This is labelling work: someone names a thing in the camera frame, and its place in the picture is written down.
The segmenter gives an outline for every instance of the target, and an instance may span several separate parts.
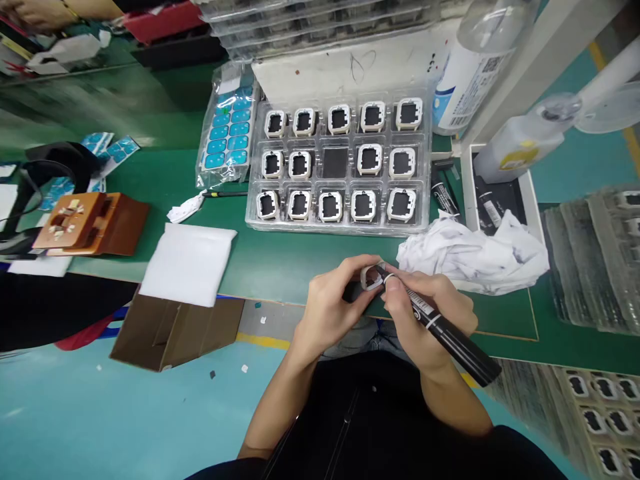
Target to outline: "brown box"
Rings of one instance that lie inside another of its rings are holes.
[[[109,357],[152,371],[194,360],[235,341],[244,303],[206,308],[136,293]]]

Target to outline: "crumpled white rag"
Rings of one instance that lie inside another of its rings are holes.
[[[460,290],[504,295],[531,287],[549,270],[547,248],[505,212],[496,234],[472,232],[440,211],[429,229],[398,247],[400,270],[443,273]]]

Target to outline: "barcode label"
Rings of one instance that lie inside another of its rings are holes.
[[[491,219],[492,224],[494,224],[494,226],[498,228],[500,226],[500,223],[502,222],[502,218],[500,218],[500,214],[498,213],[498,210],[495,208],[493,202],[492,201],[484,202],[483,205],[487,209],[487,213],[489,214],[489,218]]]
[[[498,68],[498,65],[500,65],[501,61],[502,57],[492,57],[488,59],[485,67],[482,69],[482,73],[490,73],[492,71],[495,71],[496,68]]]
[[[465,115],[464,117],[454,117],[449,124],[450,127],[457,127],[458,125],[466,125],[469,120],[470,115]]]

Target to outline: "bottle label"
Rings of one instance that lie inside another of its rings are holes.
[[[493,226],[498,228],[502,223],[502,218],[500,218],[500,214],[498,213],[498,210],[495,208],[493,202],[491,200],[488,200],[484,202],[483,205],[485,206],[485,209],[489,214],[489,218],[491,219]]]
[[[466,126],[514,50],[476,53],[456,41],[435,90],[434,123],[443,129]]]
[[[529,167],[540,153],[537,147],[527,150],[516,150],[505,155],[500,162],[500,170],[516,170]]]

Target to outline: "right hand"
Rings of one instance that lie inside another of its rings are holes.
[[[405,285],[435,304],[442,316],[466,335],[478,326],[473,313],[473,300],[458,292],[446,276],[408,273],[387,264],[387,271],[395,277],[388,278],[383,294],[385,309],[391,314],[402,348],[424,374],[437,373],[451,362],[451,356],[424,325],[413,316],[411,300]]]

